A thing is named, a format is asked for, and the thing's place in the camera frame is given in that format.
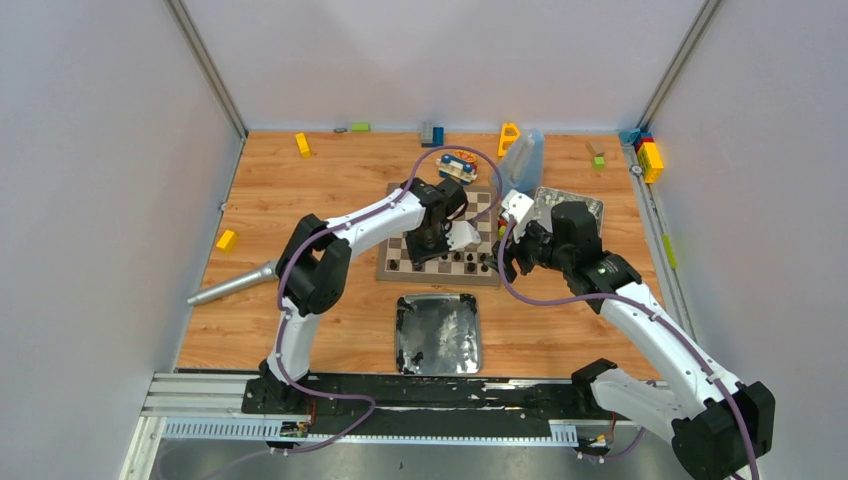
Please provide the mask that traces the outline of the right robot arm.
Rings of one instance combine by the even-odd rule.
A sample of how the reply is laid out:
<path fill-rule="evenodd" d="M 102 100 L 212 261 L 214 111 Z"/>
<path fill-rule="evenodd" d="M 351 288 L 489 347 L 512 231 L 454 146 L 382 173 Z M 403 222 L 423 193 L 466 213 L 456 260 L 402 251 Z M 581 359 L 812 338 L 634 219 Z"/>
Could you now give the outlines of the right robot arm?
<path fill-rule="evenodd" d="M 507 288 L 536 267 L 562 274 L 572 295 L 625 334 L 665 381 L 656 388 L 598 359 L 572 375 L 571 403 L 584 417 L 621 414 L 667 442 L 694 479 L 761 476 L 771 449 L 776 400 L 761 382 L 746 384 L 679 327 L 638 272 L 602 246 L 597 221 L 582 202 L 555 205 L 551 226 L 534 202 L 510 191 L 502 201 L 504 237 L 494 257 Z"/>

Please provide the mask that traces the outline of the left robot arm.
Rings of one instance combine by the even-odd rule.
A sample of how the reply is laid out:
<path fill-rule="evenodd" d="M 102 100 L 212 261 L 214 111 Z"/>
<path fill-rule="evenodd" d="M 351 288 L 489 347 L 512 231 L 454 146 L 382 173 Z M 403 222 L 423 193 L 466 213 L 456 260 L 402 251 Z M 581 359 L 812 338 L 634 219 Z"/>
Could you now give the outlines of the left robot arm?
<path fill-rule="evenodd" d="M 321 392 L 304 385 L 314 339 L 325 312 L 342 297 L 353 260 L 366 250 L 404 235 L 416 265 L 476 243 L 479 235 L 462 215 L 463 186 L 450 179 L 431 185 L 419 178 L 386 198 L 345 216 L 322 220 L 310 214 L 294 230 L 275 270 L 280 324 L 258 378 L 248 382 L 245 413 L 296 413 Z"/>

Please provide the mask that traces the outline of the silver tray white pieces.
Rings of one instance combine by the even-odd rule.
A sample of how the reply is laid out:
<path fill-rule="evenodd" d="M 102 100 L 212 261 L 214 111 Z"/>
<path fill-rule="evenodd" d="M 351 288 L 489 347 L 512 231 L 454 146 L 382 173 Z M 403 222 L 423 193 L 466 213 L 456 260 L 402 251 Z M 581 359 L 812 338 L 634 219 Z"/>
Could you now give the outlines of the silver tray white pieces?
<path fill-rule="evenodd" d="M 594 216 L 598 233 L 602 233 L 604 203 L 593 197 L 584 196 L 565 190 L 539 186 L 534 195 L 534 217 L 533 219 L 548 231 L 552 230 L 551 210 L 562 202 L 581 202 L 587 206 L 588 211 Z"/>

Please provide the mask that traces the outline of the grey cylinder tube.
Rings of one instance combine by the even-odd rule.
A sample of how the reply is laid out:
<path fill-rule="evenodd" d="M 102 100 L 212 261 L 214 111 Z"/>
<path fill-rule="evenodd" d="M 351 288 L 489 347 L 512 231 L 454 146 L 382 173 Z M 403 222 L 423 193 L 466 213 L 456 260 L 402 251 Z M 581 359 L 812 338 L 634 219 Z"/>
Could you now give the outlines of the grey cylinder tube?
<path fill-rule="evenodd" d="M 210 303 L 223 297 L 232 295 L 242 290 L 252 288 L 263 283 L 278 280 L 275 271 L 276 263 L 268 261 L 259 267 L 242 273 L 215 285 L 204 287 L 187 299 L 189 306 L 198 306 Z"/>

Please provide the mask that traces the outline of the colourful toy car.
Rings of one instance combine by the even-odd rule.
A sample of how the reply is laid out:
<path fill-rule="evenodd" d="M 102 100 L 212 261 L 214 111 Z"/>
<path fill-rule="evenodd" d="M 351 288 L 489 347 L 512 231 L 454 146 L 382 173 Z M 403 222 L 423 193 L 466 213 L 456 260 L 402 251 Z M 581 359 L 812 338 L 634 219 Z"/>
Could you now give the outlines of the colourful toy car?
<path fill-rule="evenodd" d="M 453 178 L 462 185 L 469 185 L 478 177 L 476 157 L 464 150 L 443 154 L 436 165 L 442 178 Z"/>

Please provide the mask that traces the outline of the translucent blue plastic container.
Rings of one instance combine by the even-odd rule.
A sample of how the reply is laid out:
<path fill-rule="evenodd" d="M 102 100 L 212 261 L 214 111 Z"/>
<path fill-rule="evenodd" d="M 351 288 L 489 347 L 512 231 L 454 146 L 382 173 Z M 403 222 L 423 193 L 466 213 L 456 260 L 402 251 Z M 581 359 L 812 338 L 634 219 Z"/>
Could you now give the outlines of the translucent blue plastic container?
<path fill-rule="evenodd" d="M 522 132 L 490 176 L 494 187 L 500 186 L 500 198 L 511 190 L 532 196 L 544 173 L 545 136 L 539 129 Z"/>

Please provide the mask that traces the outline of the silver tray black pieces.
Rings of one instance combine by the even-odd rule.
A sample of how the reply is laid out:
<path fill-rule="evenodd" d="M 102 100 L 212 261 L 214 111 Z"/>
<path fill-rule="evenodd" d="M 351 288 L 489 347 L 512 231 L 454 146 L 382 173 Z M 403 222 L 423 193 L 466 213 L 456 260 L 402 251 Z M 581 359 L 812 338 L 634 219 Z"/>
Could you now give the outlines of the silver tray black pieces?
<path fill-rule="evenodd" d="M 477 298 L 469 293 L 397 299 L 395 364 L 402 375 L 474 375 L 483 367 Z"/>

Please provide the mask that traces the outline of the wooden chessboard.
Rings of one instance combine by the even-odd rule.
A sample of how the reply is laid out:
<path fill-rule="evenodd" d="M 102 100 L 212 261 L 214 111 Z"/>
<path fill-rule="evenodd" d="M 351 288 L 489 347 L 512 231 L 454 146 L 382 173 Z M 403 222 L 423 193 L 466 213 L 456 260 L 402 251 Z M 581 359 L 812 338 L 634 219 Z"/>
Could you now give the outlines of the wooden chessboard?
<path fill-rule="evenodd" d="M 427 205 L 427 211 L 444 212 L 451 221 L 470 222 L 480 233 L 481 243 L 460 251 L 449 251 L 447 255 L 428 260 L 422 272 L 415 272 L 409 259 L 405 244 L 405 232 L 390 237 L 379 246 L 376 278 L 382 281 L 415 282 L 428 284 L 447 284 L 462 286 L 497 286 L 498 274 L 490 270 L 480 271 L 480 261 L 491 253 L 498 239 L 497 208 L 492 202 L 498 198 L 492 187 L 462 186 L 455 180 L 444 179 L 432 187 L 414 186 L 413 193 L 432 194 L 436 203 Z M 461 261 L 453 260 L 453 253 L 462 254 Z M 473 263 L 477 270 L 473 274 L 465 272 L 466 255 L 474 254 Z M 399 263 L 397 271 L 387 269 L 388 261 Z"/>

